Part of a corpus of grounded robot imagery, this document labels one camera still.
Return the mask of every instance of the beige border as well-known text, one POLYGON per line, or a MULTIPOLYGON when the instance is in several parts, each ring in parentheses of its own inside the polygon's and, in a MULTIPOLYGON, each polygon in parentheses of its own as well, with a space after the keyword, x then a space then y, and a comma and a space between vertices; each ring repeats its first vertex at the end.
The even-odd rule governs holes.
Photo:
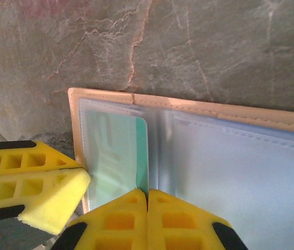
MULTIPOLYGON (((230 121, 245 122, 248 124, 294 132, 294 112, 189 101, 154 95, 70 88, 68 90, 68 98, 72 117, 75 158, 76 161, 83 166, 85 166, 85 164, 83 162, 84 157, 78 107, 78 101, 82 97, 123 104, 169 108, 193 114, 206 115, 230 121)), ((82 204, 83 211, 86 213, 88 211, 86 195, 82 199, 82 204)))

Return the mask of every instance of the gray marble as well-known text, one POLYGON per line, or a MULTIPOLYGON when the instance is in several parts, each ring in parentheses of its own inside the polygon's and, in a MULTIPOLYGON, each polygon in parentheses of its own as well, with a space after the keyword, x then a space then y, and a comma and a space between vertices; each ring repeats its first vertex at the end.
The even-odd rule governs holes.
POLYGON ((71 86, 294 111, 294 0, 0 1, 0 133, 71 149, 71 86))

